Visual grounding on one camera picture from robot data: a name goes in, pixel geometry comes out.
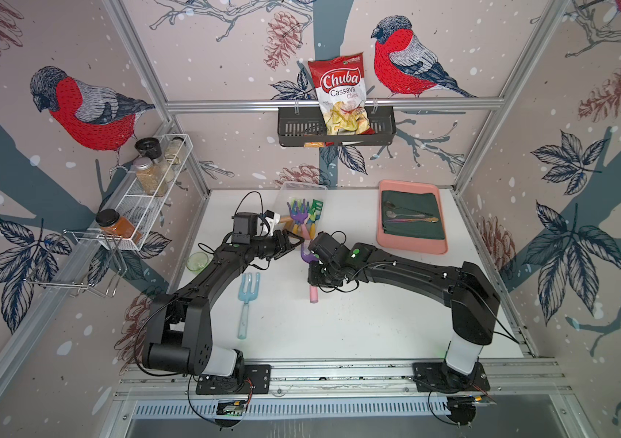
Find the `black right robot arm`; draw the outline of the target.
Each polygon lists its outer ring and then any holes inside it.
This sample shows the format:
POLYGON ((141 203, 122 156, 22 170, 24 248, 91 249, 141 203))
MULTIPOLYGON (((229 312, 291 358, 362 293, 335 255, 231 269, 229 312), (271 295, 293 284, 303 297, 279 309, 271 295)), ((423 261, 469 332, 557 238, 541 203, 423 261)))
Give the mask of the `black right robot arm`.
POLYGON ((471 374, 480 353, 492 343, 500 298, 480 266, 438 266, 398 257, 377 246, 357 243, 348 248, 328 233, 320 233, 308 246, 316 260, 308 269, 308 282, 323 289, 346 283, 376 283, 429 297, 451 310, 453 336, 445 367, 471 374))

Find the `pale spice jar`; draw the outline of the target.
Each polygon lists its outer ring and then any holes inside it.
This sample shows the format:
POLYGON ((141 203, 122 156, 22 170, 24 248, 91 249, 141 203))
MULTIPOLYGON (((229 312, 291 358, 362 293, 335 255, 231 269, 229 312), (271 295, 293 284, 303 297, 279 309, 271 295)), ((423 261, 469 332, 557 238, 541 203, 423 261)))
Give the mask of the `pale spice jar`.
POLYGON ((185 140, 181 136, 175 136, 168 140, 164 149, 164 159, 171 166, 180 165, 185 161, 185 140))

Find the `black lid spice jar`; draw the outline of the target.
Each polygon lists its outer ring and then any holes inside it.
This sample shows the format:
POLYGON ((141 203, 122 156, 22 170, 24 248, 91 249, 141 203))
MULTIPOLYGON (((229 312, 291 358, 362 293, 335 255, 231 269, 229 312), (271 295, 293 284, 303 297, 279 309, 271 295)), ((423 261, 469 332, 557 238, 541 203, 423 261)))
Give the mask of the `black lid spice jar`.
POLYGON ((135 142, 134 148, 140 156, 149 158, 154 164, 160 164, 164 159, 161 142, 157 138, 142 138, 135 142))

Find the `silver lid spice jar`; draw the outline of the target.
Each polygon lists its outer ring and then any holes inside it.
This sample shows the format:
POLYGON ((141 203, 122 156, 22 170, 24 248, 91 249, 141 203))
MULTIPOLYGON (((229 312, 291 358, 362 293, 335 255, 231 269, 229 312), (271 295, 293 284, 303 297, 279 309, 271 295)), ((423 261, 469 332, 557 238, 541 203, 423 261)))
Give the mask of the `silver lid spice jar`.
POLYGON ((165 197, 168 185, 164 180, 164 174, 160 167, 154 164, 149 158, 139 157, 133 161, 137 180, 142 186, 142 191, 146 195, 154 197, 165 197))

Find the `clear plastic storage box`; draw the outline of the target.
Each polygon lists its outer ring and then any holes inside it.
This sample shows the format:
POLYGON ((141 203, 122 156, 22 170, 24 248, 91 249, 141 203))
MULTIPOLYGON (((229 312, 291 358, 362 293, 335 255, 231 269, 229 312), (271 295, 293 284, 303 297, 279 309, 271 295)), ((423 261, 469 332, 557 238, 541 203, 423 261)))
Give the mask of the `clear plastic storage box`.
MULTIPOLYGON (((285 182, 277 193, 272 210, 281 215, 279 224, 293 233, 293 223, 290 212, 288 211, 288 203, 292 203, 295 199, 300 201, 306 199, 311 208, 311 204, 314 200, 321 200, 324 203, 321 213, 322 219, 327 205, 326 197, 327 188, 323 185, 309 184, 308 182, 285 182)), ((317 233, 321 230, 321 219, 317 222, 317 233)))

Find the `aluminium frame post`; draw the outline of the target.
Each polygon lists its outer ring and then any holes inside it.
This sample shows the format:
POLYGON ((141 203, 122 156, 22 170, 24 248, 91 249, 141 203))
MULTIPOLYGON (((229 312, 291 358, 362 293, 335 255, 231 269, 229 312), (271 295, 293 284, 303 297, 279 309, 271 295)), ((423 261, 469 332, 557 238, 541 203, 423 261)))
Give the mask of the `aluminium frame post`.
POLYGON ((156 134, 184 134, 184 130, 180 123, 168 109, 168 100, 162 88, 162 83, 158 79, 153 68, 153 62, 151 62, 148 57, 141 39, 136 32, 135 26, 125 7, 125 2, 120 0, 104 0, 103 3, 160 117, 162 123, 156 134))

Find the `green transparent cup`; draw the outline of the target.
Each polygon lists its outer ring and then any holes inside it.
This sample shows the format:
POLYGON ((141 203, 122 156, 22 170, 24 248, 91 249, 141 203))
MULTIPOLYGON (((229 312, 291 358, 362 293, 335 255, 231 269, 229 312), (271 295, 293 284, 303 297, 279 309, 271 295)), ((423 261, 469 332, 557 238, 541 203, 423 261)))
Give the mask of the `green transparent cup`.
POLYGON ((186 269, 195 275, 202 272, 210 263, 212 256, 206 252, 196 252, 186 260, 186 269))

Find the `red chips bag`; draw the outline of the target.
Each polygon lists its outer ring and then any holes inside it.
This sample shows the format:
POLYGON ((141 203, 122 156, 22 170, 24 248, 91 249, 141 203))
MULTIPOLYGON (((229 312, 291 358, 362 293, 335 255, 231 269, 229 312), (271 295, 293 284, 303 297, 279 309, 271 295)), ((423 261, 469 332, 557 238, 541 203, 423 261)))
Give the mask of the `red chips bag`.
POLYGON ((365 109, 363 53, 308 64, 327 134, 373 134, 365 109))

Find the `orange spice jar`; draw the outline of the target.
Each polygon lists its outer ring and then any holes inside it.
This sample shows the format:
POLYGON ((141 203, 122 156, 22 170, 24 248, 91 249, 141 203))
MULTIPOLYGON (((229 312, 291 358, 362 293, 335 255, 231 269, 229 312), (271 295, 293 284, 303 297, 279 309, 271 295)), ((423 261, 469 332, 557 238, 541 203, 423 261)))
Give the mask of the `orange spice jar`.
POLYGON ((142 239, 142 234, 135 225, 115 209, 99 211, 95 216, 95 221, 100 229, 108 235, 131 239, 135 244, 138 244, 142 239))

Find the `purple rake pink handle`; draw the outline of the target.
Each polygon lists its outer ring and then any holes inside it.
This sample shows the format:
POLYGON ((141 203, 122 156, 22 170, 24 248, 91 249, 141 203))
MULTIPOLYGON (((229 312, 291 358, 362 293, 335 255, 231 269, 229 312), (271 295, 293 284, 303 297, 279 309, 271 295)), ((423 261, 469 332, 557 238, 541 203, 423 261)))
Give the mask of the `purple rake pink handle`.
POLYGON ((308 250, 308 241, 301 245, 300 250, 302 260, 308 264, 308 296, 310 297, 311 304, 317 304, 319 302, 318 287, 311 282, 312 269, 317 265, 317 257, 308 250))
POLYGON ((288 211, 290 212, 293 223, 293 233, 300 233, 306 241, 310 241, 310 233, 306 226, 306 222, 310 216, 310 204, 308 201, 306 199, 302 201, 295 199, 292 203, 288 203, 288 211))

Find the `iridescent spoon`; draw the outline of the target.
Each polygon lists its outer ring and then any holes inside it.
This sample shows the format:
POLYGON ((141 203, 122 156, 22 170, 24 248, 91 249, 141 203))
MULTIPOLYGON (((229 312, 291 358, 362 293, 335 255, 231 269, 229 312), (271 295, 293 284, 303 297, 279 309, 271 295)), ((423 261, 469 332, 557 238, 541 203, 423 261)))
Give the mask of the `iridescent spoon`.
POLYGON ((413 223, 413 222, 426 222, 426 223, 438 223, 440 219, 436 216, 433 217, 410 217, 410 216, 402 216, 399 215, 397 218, 392 218, 387 215, 388 223, 413 223))

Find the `green rake wooden handle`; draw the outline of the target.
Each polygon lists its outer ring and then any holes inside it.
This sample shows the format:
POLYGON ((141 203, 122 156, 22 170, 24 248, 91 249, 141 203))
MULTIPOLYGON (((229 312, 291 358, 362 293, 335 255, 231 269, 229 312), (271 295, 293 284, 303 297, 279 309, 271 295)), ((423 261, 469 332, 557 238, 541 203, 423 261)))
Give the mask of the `green rake wooden handle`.
POLYGON ((317 235, 317 222, 321 219, 323 206, 324 203, 321 200, 314 200, 311 204, 310 216, 307 222, 308 233, 311 239, 317 235))

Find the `light blue rake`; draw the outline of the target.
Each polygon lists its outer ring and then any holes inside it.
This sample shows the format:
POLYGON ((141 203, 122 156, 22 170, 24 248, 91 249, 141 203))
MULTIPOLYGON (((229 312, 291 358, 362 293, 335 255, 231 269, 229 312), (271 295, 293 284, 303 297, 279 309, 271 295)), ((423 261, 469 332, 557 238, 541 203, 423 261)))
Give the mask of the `light blue rake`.
POLYGON ((242 302, 237 339, 246 339, 248 336, 248 320, 250 303, 257 299, 261 281, 261 274, 244 274, 238 291, 238 299, 242 302))

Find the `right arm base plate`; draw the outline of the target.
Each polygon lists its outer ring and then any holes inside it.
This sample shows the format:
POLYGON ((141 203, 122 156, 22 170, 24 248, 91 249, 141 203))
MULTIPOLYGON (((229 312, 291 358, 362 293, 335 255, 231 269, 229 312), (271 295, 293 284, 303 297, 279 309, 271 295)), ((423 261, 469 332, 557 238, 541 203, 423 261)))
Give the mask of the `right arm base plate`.
POLYGON ((412 364, 413 382, 418 392, 489 392, 491 387, 480 361, 471 374, 461 374, 449 368, 444 361, 422 361, 412 364))

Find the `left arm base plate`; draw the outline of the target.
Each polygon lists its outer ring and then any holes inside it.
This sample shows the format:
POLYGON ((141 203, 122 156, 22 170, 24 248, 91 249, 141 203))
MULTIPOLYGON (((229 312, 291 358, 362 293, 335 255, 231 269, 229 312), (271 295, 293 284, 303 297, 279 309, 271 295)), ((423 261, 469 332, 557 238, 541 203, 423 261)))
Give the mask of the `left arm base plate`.
POLYGON ((268 394, 271 366, 268 364, 237 367, 232 376, 201 375, 196 384, 196 395, 268 394))

